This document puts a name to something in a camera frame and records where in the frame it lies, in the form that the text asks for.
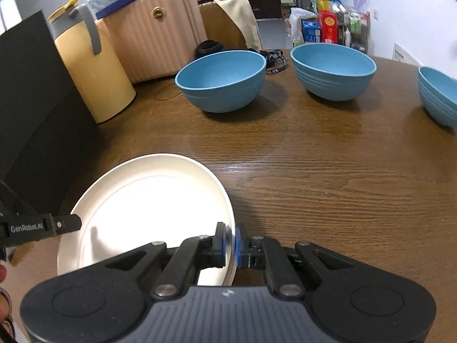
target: towel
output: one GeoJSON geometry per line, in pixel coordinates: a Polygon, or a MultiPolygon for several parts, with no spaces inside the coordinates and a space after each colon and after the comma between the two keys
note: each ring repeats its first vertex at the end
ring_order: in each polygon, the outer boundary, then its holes
{"type": "Polygon", "coordinates": [[[248,0],[213,0],[237,25],[246,40],[246,46],[257,51],[262,50],[259,27],[255,21],[251,4],[248,0]]]}

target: plate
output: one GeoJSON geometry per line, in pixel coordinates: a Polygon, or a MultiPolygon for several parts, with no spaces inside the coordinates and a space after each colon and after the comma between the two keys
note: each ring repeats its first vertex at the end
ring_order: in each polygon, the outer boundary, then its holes
{"type": "Polygon", "coordinates": [[[202,270],[198,284],[233,281],[232,205],[217,177],[188,157],[159,153],[122,163],[99,178],[71,213],[81,217],[82,227],[60,240],[59,275],[153,241],[176,247],[189,237],[212,236],[217,222],[224,222],[226,266],[202,270]]]}

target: red box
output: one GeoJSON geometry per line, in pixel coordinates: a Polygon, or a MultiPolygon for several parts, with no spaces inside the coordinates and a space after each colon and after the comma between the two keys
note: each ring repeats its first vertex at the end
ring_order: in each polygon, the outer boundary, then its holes
{"type": "Polygon", "coordinates": [[[319,11],[319,24],[322,30],[322,42],[338,44],[338,26],[336,14],[331,11],[319,11]]]}

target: wall outlet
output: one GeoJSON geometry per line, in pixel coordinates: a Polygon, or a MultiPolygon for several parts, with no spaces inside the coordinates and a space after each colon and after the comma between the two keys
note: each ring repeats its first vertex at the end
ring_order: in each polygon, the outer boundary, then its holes
{"type": "Polygon", "coordinates": [[[412,64],[417,67],[422,67],[422,64],[409,54],[405,49],[403,49],[399,44],[394,45],[394,54],[392,59],[395,61],[400,61],[402,63],[412,64]]]}

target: white logo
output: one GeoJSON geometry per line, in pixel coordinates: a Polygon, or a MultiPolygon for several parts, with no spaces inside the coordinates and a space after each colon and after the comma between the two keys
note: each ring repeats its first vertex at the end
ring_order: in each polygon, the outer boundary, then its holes
{"type": "Polygon", "coordinates": [[[227,289],[226,291],[222,292],[223,296],[226,296],[227,298],[230,298],[230,295],[235,294],[235,292],[232,289],[227,289]]]}
{"type": "Polygon", "coordinates": [[[36,230],[42,230],[42,229],[43,229],[43,223],[23,224],[22,226],[11,226],[10,232],[18,233],[18,232],[36,231],[36,230]]]}

